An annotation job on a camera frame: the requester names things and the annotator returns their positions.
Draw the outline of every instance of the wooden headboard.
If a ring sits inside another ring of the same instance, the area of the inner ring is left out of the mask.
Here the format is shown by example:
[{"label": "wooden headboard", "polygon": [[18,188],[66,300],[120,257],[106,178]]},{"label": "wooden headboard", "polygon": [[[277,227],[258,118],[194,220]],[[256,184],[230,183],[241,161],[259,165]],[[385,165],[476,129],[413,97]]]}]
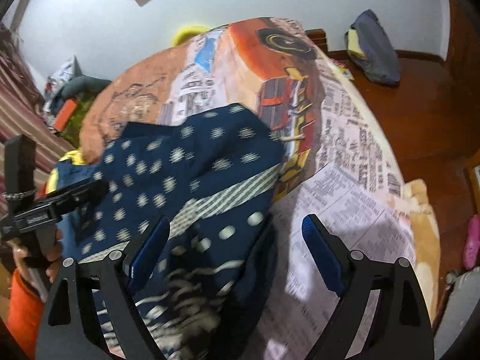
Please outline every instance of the wooden headboard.
[{"label": "wooden headboard", "polygon": [[324,30],[318,28],[316,30],[307,30],[305,33],[325,54],[328,55],[327,35]]}]

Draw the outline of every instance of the pink shoe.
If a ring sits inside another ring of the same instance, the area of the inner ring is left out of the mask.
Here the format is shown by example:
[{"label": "pink shoe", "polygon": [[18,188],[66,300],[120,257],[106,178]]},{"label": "pink shoe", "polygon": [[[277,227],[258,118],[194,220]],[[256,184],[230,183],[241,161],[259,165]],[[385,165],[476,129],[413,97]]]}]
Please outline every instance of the pink shoe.
[{"label": "pink shoe", "polygon": [[469,223],[469,233],[463,250],[463,266],[468,271],[477,265],[477,255],[480,249],[480,215],[474,215]]}]

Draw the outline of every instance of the bedspread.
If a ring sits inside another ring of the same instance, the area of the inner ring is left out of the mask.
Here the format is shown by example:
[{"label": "bedspread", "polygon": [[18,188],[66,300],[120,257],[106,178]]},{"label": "bedspread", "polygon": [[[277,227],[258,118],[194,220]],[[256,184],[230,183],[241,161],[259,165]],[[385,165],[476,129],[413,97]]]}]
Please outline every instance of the bedspread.
[{"label": "bedspread", "polygon": [[440,246],[426,188],[404,183],[365,101],[297,21],[263,17],[222,26],[129,68],[84,119],[83,156],[97,161],[128,121],[179,125],[236,102],[285,142],[276,199],[335,162],[411,225],[416,273],[433,320]]}]

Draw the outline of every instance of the white wall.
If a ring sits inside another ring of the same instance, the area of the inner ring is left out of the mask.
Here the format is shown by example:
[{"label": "white wall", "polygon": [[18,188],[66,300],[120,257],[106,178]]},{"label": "white wall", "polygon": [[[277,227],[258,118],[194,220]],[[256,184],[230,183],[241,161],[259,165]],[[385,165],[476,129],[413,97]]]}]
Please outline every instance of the white wall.
[{"label": "white wall", "polygon": [[182,25],[289,17],[305,29],[324,28],[330,49],[338,50],[345,48],[346,29],[368,8],[396,49],[446,54],[449,16],[442,0],[30,0],[19,35],[24,56],[44,77],[75,54],[83,73],[113,79],[169,47]]}]

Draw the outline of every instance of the navy polka dot cloth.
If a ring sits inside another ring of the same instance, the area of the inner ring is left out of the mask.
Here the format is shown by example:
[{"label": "navy polka dot cloth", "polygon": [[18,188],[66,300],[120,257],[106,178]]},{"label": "navy polka dot cloth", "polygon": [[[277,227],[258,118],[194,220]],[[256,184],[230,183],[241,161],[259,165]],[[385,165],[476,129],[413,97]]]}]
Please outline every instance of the navy polka dot cloth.
[{"label": "navy polka dot cloth", "polygon": [[[102,259],[168,217],[169,241],[134,298],[168,358],[240,355],[275,271],[268,210],[282,154],[275,134],[240,104],[178,127],[129,123],[107,144],[92,178],[107,181],[109,193],[75,234],[75,257]],[[107,344],[116,347],[101,291],[94,297]]]}]

